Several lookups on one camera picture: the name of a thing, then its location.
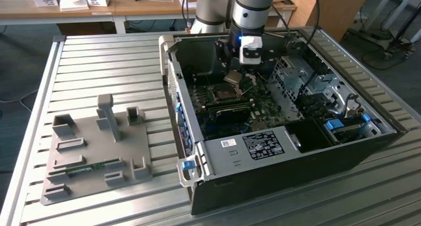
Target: metal workbench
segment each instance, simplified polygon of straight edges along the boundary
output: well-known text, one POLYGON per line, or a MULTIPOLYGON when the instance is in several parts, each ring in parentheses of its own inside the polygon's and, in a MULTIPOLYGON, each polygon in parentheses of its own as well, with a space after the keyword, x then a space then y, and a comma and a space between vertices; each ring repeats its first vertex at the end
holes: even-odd
POLYGON ((419 115, 321 31, 314 40, 410 132, 350 171, 192 216, 176 173, 177 154, 158 68, 161 34, 74 36, 53 42, 1 226, 421 224, 419 115), (104 93, 113 94, 114 112, 132 106, 145 111, 153 180, 42 206, 53 116, 94 116, 96 96, 104 93))

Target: white plastic part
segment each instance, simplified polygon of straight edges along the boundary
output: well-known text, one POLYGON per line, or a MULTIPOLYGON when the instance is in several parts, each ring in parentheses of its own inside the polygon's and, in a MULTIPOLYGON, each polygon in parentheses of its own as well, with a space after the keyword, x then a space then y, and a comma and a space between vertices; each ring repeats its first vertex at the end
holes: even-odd
POLYGON ((194 182, 198 182, 201 180, 200 177, 194 177, 194 173, 193 172, 196 170, 189 170, 189 171, 192 171, 192 174, 189 174, 190 175, 190 179, 186 180, 185 177, 184 177, 184 171, 182 171, 182 168, 181 168, 181 163, 184 161, 194 161, 194 157, 196 157, 196 155, 193 154, 193 155, 188 156, 186 158, 178 159, 178 161, 177 161, 178 179, 180 179, 180 184, 181 184, 181 186, 184 188, 192 187, 194 182))
POLYGON ((242 36, 241 38, 241 47, 240 47, 240 63, 244 65, 258 65, 262 61, 262 57, 258 58, 246 58, 244 55, 244 48, 250 52, 256 51, 258 48, 262 48, 262 37, 260 36, 242 36))
POLYGON ((165 75, 165 52, 173 46, 173 35, 162 35, 157 39, 158 41, 158 59, 160 59, 160 74, 165 75))

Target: green circuit board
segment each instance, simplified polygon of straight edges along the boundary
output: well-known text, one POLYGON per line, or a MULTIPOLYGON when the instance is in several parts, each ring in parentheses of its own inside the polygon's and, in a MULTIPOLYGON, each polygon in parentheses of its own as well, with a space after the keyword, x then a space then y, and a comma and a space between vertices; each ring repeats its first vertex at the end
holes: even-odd
POLYGON ((246 75, 237 85, 222 81, 189 87, 206 140, 273 128, 285 123, 266 85, 265 78, 246 75))

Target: cable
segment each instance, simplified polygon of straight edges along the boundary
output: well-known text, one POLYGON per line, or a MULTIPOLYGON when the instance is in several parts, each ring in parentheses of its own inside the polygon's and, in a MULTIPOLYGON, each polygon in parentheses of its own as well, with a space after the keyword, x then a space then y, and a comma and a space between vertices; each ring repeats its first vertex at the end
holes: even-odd
POLYGON ((305 82, 305 84, 302 85, 302 87, 298 90, 298 94, 301 94, 301 92, 304 91, 304 89, 308 87, 309 83, 312 82, 312 79, 314 78, 317 72, 313 72, 313 74, 310 75, 309 80, 305 82))
POLYGON ((186 21, 189 21, 189 0, 186 0, 185 8, 186 8, 186 21))
POLYGON ((0 100, 0 103, 8 104, 8 103, 14 103, 18 100, 22 100, 24 98, 26 98, 30 94, 36 93, 38 90, 33 90, 30 93, 25 94, 24 96, 21 96, 18 99, 14 100, 0 100))
POLYGON ((346 98, 345 98, 345 105, 343 105, 343 111, 342 111, 343 118, 346 117, 346 112, 347 112, 347 101, 349 101, 349 100, 354 100, 354 101, 355 101, 355 103, 358 104, 357 110, 358 110, 358 108, 361 107, 359 102, 357 102, 357 100, 355 100, 357 98, 358 98, 358 95, 355 95, 355 94, 353 94, 353 93, 350 93, 350 94, 346 96, 346 98))
POLYGON ((21 106, 24 106, 24 108, 29 111, 29 113, 32 113, 32 110, 30 108, 24 104, 24 101, 22 100, 18 100, 21 106))
POLYGON ((24 104, 22 100, 33 93, 36 93, 38 90, 33 90, 30 93, 25 94, 24 96, 20 97, 20 99, 14 99, 14 100, 0 100, 0 103, 2 104, 9 104, 9 103, 14 103, 18 101, 18 103, 21 104, 21 106, 24 106, 24 108, 32 113, 30 108, 24 104))
POLYGON ((10 174, 13 173, 13 170, 0 170, 0 174, 10 174))
POLYGON ((318 28, 318 23, 320 23, 320 0, 316 0, 316 6, 317 6, 317 21, 316 21, 316 26, 314 26, 314 29, 313 29, 313 32, 312 32, 312 35, 309 37, 309 40, 306 42, 306 45, 310 44, 310 41, 314 37, 314 34, 316 34, 316 31, 317 31, 317 28, 318 28))
POLYGON ((2 29, 2 31, 0 32, 0 34, 2 34, 2 33, 5 32, 5 30, 6 30, 6 25, 4 26, 4 29, 2 29))
POLYGON ((246 91, 244 91, 244 93, 240 95, 242 96, 250 89, 253 89, 257 85, 254 84, 246 91))
POLYGON ((383 51, 382 47, 379 47, 379 48, 378 48, 377 50, 374 50, 374 51, 370 51, 370 52, 365 53, 365 54, 361 56, 362 62, 363 62, 370 68, 373 68, 374 70, 385 71, 385 70, 393 68, 394 66, 397 66, 398 64, 402 64, 402 63, 405 62, 405 60, 402 60, 402 61, 399 61, 399 62, 391 64, 390 66, 387 66, 387 67, 385 67, 385 68, 375 67, 374 65, 371 65, 371 64, 366 61, 365 57, 366 57, 369 54, 375 53, 375 52, 378 52, 378 51, 383 51))
POLYGON ((278 10, 276 9, 274 5, 272 4, 272 7, 273 7, 273 10, 274 10, 274 13, 277 14, 278 18, 281 19, 282 23, 284 23, 284 26, 285 26, 285 29, 288 31, 288 37, 290 36, 290 30, 289 30, 289 27, 288 27, 288 24, 284 20, 284 17, 281 15, 281 13, 278 13, 278 10))
POLYGON ((140 32, 146 33, 150 31, 150 29, 153 28, 153 25, 156 24, 157 20, 153 20, 153 23, 150 25, 150 27, 146 30, 141 30, 140 28, 137 28, 133 24, 132 21, 129 21, 129 24, 133 26, 134 29, 140 30, 140 32))
POLYGON ((184 15, 184 3, 185 3, 185 0, 182 0, 182 2, 181 2, 181 15, 182 15, 185 26, 188 27, 185 15, 184 15))
POLYGON ((359 22, 362 25, 363 32, 366 32, 366 27, 365 27, 363 22, 362 22, 362 6, 359 7, 359 22))
POLYGON ((153 28, 153 25, 156 25, 156 22, 157 22, 157 20, 154 20, 154 21, 153 21, 153 23, 152 23, 150 27, 146 29, 146 31, 145 31, 145 32, 149 32, 149 30, 153 28))
POLYGON ((379 28, 382 29, 382 24, 383 22, 387 20, 391 12, 395 10, 395 8, 399 6, 399 4, 395 5, 395 7, 393 7, 393 9, 389 11, 387 15, 386 15, 386 18, 382 20, 382 22, 379 23, 379 28))

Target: wooden desk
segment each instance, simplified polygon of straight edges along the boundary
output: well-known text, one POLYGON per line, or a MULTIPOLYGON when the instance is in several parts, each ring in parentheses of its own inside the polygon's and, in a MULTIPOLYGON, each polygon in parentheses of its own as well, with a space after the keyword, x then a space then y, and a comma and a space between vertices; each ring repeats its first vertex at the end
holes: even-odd
POLYGON ((108 7, 90 6, 89 10, 60 12, 58 6, 36 7, 32 0, 0 0, 0 18, 56 18, 94 16, 96 13, 114 14, 114 3, 108 7))
MULTIPOLYGON (((316 0, 292 0, 298 9, 289 25, 316 24, 316 0)), ((339 41, 366 0, 320 0, 320 26, 339 41)))
MULTIPOLYGON (((32 0, 0 0, 0 25, 60 24, 113 21, 118 34, 125 33, 124 22, 130 20, 181 19, 178 0, 110 0, 108 7, 90 6, 89 10, 60 12, 58 6, 36 7, 32 0)), ((285 21, 289 21, 296 5, 274 3, 285 21)), ((196 10, 189 10, 194 18, 196 10)))
MULTIPOLYGON (((294 4, 286 4, 280 0, 273 0, 276 9, 280 11, 286 23, 292 12, 297 9, 294 4)), ((178 0, 114 0, 116 16, 114 21, 130 20, 156 20, 156 19, 181 19, 181 5, 178 0)), ((189 18, 196 17, 196 10, 189 9, 189 18)), ((268 24, 282 27, 282 22, 277 18, 274 11, 269 13, 268 24)), ((117 28, 117 33, 122 32, 124 27, 117 28)))

